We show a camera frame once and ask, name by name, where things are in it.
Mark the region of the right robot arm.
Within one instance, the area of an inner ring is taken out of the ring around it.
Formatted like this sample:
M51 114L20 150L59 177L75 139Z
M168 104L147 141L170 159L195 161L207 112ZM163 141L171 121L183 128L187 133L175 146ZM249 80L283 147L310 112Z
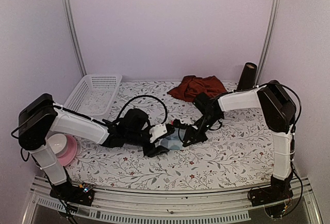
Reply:
M295 154L294 134L296 121L300 112L287 93L289 88L278 81L270 81L249 90L231 91L210 98L199 94L193 104L202 116L186 128L183 146L207 140L206 132L220 119L225 112L239 109L260 108L274 145L274 169L271 184L267 189L270 201L278 201L286 194L293 177L292 162Z

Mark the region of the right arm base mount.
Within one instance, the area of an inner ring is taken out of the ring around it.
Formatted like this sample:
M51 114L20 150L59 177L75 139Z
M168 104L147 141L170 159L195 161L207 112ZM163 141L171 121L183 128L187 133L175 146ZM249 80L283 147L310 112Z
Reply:
M291 178L279 180L271 176L271 184L268 187L251 189L247 197L252 206L260 206L293 197L290 185Z

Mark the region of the blue orange patterned towel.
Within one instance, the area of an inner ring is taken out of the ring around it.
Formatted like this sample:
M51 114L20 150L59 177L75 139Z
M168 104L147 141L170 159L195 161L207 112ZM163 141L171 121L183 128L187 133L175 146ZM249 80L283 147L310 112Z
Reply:
M183 150L184 149L183 142L179 138L180 135L179 128L169 123L162 125L166 126L167 131L173 131L173 133L169 134L168 136L164 136L163 138L160 138L159 141L157 142L157 145L163 146L169 150Z

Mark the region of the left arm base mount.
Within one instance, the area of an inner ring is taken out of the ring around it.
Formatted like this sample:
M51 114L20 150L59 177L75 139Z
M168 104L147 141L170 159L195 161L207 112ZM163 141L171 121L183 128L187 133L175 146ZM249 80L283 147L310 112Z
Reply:
M50 196L69 203L91 206L94 200L93 189L85 191L84 188L74 186L70 182L60 185L51 185Z

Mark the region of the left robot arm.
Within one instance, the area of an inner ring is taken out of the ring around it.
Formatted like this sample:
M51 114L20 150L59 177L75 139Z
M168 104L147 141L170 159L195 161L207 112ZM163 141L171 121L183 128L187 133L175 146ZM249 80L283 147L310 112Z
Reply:
M32 155L57 193L73 200L77 190L46 141L49 132L78 136L106 148L140 146L145 156L154 157L168 151L159 141L174 131L165 121L151 125L148 115L137 108L114 121L98 121L56 104L52 95L44 93L20 112L18 127L11 136Z

